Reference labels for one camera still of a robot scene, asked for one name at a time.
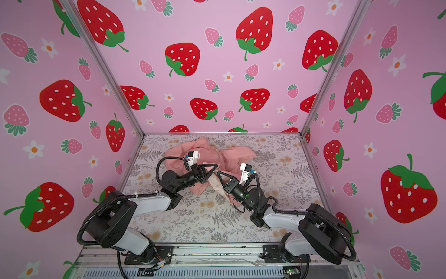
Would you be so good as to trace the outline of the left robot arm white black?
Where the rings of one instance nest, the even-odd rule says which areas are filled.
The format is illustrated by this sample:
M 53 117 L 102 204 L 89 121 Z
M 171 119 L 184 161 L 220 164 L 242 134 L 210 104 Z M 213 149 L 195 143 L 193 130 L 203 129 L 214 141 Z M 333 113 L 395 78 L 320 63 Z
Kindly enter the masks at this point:
M 181 191 L 207 183 L 217 169 L 214 163 L 194 164 L 183 175 L 168 170 L 157 178 L 161 190 L 155 193 L 112 192 L 83 221 L 77 242 L 82 246 L 127 251 L 143 263 L 151 262 L 157 256 L 156 244 L 146 233 L 133 228 L 132 223 L 140 216 L 174 209 L 182 200 Z

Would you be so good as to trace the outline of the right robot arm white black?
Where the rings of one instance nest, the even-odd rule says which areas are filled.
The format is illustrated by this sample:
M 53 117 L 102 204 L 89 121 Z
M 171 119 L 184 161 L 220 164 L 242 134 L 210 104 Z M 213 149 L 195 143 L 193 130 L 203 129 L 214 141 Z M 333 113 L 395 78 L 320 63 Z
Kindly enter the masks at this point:
M 351 229 L 322 206 L 312 203 L 303 211 L 278 208 L 274 196 L 265 196 L 257 173 L 252 173 L 244 184 L 222 171 L 217 172 L 217 177 L 224 191 L 252 213 L 250 220 L 257 227 L 298 231 L 314 252 L 335 265 L 344 259 L 357 259 Z

